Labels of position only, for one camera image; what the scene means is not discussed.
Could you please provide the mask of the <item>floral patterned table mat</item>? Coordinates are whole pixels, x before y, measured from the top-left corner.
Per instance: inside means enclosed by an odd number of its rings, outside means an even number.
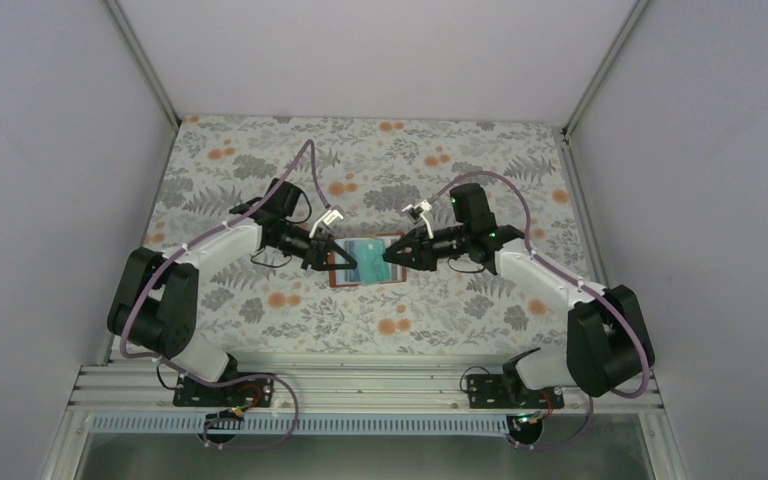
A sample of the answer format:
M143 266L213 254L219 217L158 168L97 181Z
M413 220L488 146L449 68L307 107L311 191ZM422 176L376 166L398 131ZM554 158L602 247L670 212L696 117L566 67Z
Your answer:
M305 191L295 218L343 209L340 237L400 233L403 208L460 174L479 183L500 224L581 276L590 272L559 135L542 123L190 115L182 119L144 243L177 247L266 192L307 140L316 158L289 174ZM399 283L334 288L268 250L237 256L199 290L197 327L242 352L515 354L560 345L566 319L533 288L467 260Z

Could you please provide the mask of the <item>teal credit card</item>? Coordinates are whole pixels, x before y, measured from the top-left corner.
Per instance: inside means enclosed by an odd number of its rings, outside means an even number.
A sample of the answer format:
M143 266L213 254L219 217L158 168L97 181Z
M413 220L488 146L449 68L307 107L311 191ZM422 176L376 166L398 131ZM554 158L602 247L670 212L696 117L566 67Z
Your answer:
M357 260L358 267L346 273L350 284L379 284L391 279L391 268L382 256L386 244L380 238L349 239L345 249Z

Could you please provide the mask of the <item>brown leather card holder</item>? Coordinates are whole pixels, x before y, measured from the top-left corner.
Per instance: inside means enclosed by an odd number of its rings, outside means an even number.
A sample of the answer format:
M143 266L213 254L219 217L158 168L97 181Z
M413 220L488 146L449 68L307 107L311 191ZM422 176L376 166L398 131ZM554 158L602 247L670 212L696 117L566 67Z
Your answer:
M357 266L348 270L330 271L329 286L337 289L406 282L407 268L386 262L383 258L385 250L401 235L401 232L396 232L338 238L336 244L355 259Z

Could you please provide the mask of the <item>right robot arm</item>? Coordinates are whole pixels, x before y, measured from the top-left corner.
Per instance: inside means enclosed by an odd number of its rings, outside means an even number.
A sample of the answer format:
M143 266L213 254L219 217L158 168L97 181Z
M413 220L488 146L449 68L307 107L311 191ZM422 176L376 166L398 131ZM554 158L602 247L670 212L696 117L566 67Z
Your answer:
M498 224L485 190L466 183L449 192L456 224L434 230L429 202L405 207L419 226L402 235L384 261L416 271L467 256L481 269L515 283L567 321L565 343L538 347L508 360L502 378L511 394L574 386L590 397L636 398L649 385L654 351L636 294L624 285L587 281L540 254L528 235Z

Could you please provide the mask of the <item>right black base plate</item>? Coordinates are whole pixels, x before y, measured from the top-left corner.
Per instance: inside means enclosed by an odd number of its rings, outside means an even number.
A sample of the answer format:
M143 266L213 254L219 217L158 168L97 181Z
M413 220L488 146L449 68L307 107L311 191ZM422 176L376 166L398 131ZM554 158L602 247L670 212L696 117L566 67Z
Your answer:
M469 374L465 377L464 389L471 409L547 410L562 409L565 406L560 387L532 390L500 374Z

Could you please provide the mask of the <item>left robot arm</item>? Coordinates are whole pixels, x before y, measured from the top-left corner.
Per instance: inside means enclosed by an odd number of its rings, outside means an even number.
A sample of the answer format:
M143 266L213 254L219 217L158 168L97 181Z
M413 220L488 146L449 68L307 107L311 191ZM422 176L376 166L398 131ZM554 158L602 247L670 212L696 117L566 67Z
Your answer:
M141 356L154 357L213 388L226 386L237 372L233 357L196 330L199 286L245 256L273 248L304 270L351 270L356 260L338 246L329 227L344 218L326 206L311 228L290 220L303 191L272 180L263 197L240 204L230 217L196 239L165 252L140 247L128 257L107 316L107 328Z

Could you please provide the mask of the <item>aluminium rail frame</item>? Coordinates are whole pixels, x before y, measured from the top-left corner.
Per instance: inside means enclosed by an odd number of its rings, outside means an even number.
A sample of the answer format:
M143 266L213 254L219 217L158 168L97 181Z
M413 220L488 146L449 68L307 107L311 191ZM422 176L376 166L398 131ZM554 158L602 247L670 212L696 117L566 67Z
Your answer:
M277 375L270 412L289 413L293 395L308 414L466 414L459 388L470 366L498 369L504 355L360 355L241 353L246 372ZM68 401L71 410L171 411L150 360L114 358L80 369Z

